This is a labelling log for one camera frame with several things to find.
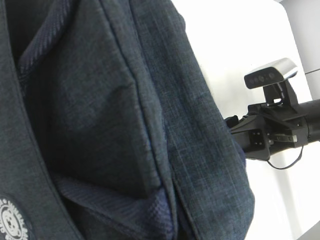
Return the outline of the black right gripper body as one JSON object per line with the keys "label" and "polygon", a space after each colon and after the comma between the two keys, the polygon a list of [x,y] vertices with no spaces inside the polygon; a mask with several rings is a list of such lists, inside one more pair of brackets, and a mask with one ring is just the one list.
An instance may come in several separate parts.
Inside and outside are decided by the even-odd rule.
{"label": "black right gripper body", "polygon": [[298,103],[289,82],[276,83],[263,88],[265,102],[247,107],[248,115],[263,118],[263,134],[270,154],[308,144],[307,111]]}

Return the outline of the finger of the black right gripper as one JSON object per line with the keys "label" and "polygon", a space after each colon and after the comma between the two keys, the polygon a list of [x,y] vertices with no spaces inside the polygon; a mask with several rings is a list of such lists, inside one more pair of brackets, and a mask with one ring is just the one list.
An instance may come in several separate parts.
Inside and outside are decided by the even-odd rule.
{"label": "finger of the black right gripper", "polygon": [[261,115],[249,115],[231,128],[231,134],[250,160],[268,161],[270,145],[266,132],[266,122]]}
{"label": "finger of the black right gripper", "polygon": [[242,118],[239,118],[237,115],[233,115],[225,118],[224,121],[229,129],[239,129],[246,125],[247,118],[247,115],[244,115]]}

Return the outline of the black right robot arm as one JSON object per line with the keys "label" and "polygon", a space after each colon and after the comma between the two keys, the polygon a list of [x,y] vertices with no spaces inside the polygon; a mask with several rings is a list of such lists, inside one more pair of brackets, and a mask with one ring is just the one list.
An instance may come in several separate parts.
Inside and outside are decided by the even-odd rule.
{"label": "black right robot arm", "polygon": [[242,118],[225,119],[245,157],[269,162],[272,155],[320,140],[320,101],[299,103],[288,81],[263,87],[264,103]]}

